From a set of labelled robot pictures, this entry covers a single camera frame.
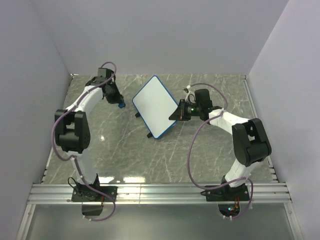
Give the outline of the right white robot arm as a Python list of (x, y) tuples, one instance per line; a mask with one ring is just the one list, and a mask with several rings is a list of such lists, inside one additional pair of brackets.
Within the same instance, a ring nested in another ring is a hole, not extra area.
[(201, 195), (217, 201), (231, 201), (246, 191), (246, 181), (253, 169), (271, 155), (272, 148), (264, 125), (259, 118), (247, 119), (214, 106), (208, 89), (198, 89), (194, 101), (181, 99), (169, 116), (172, 121), (200, 118), (204, 124), (218, 127), (232, 136), (235, 161), (222, 177), (219, 186), (200, 186)]

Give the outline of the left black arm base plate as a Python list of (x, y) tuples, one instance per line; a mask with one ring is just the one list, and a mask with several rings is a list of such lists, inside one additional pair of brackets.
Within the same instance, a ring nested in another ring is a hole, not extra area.
[(88, 188), (86, 185), (80, 184), (74, 187), (71, 201), (72, 202), (111, 202), (115, 201), (117, 197), (118, 187), (117, 186), (98, 186), (96, 188), (98, 192)]

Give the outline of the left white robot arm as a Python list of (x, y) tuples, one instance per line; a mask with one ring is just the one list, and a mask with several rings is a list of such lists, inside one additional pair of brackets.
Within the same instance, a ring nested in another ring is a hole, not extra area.
[(64, 162), (71, 161), (77, 172), (74, 192), (89, 201), (108, 197), (100, 186), (88, 151), (91, 142), (88, 116), (103, 99), (109, 104), (117, 104), (119, 108), (126, 105), (116, 85), (116, 70), (102, 66), (70, 106), (55, 112), (51, 131), (54, 153)]

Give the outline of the blue whiteboard eraser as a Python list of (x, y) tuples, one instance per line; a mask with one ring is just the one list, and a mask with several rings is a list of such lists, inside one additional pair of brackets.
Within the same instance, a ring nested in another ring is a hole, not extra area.
[(125, 106), (126, 106), (125, 102), (120, 102), (120, 103), (118, 104), (118, 107), (119, 107), (120, 109), (124, 108)]

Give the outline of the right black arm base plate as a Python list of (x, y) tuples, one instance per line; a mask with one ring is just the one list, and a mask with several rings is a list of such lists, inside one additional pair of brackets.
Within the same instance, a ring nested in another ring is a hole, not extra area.
[(227, 185), (215, 190), (204, 190), (200, 194), (206, 198), (207, 202), (231, 202), (235, 200), (250, 200), (248, 187), (245, 183), (238, 187), (230, 187), (229, 185)]

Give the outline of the blue-framed small whiteboard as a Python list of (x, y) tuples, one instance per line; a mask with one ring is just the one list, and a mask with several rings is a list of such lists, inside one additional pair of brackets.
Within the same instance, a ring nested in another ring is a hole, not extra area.
[(132, 103), (156, 140), (176, 124), (175, 120), (169, 120), (169, 116), (177, 109), (178, 103), (156, 75), (134, 95)]

